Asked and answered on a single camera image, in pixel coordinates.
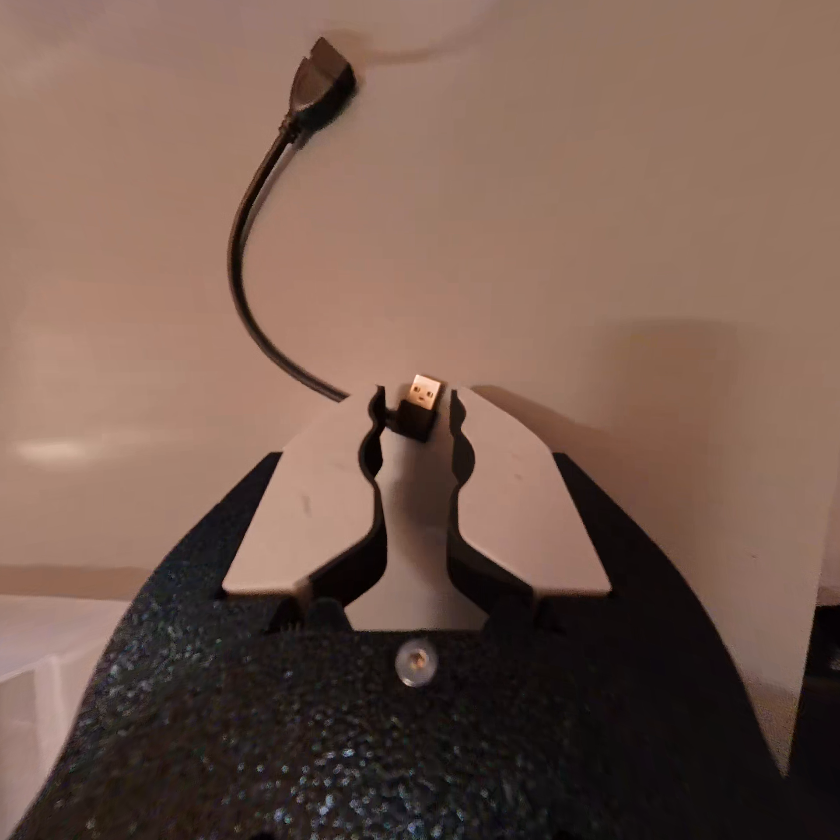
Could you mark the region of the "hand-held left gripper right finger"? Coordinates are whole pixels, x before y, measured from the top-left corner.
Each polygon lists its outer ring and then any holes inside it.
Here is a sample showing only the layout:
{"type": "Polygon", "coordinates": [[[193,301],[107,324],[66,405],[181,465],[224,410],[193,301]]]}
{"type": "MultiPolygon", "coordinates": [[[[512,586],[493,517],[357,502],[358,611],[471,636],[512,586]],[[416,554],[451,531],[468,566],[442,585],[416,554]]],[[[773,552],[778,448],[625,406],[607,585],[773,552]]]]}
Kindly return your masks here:
{"type": "Polygon", "coordinates": [[[447,573],[486,614],[515,602],[604,597],[604,566],[551,449],[517,418],[469,388],[451,392],[456,486],[449,503],[447,573]]]}

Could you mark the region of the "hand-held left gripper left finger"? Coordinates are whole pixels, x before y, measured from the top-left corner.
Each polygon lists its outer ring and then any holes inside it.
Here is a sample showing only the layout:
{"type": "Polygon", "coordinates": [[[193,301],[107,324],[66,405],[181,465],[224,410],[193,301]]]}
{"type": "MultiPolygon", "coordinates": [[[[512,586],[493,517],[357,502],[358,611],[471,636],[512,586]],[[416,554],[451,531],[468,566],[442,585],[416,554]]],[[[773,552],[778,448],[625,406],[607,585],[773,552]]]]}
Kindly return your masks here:
{"type": "Polygon", "coordinates": [[[222,583],[228,596],[348,606],[383,576],[385,389],[332,403],[284,447],[222,583]]]}

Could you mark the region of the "light grey desk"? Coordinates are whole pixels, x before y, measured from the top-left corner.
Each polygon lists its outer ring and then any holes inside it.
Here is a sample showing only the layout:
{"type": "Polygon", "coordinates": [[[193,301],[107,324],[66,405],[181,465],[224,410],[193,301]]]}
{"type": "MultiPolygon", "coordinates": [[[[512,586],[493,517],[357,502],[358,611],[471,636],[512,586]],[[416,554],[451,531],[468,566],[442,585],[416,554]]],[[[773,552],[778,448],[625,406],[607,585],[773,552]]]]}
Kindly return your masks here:
{"type": "Polygon", "coordinates": [[[838,2],[2,2],[2,587],[127,598],[340,390],[474,387],[687,578],[785,766],[838,473],[838,2]]]}

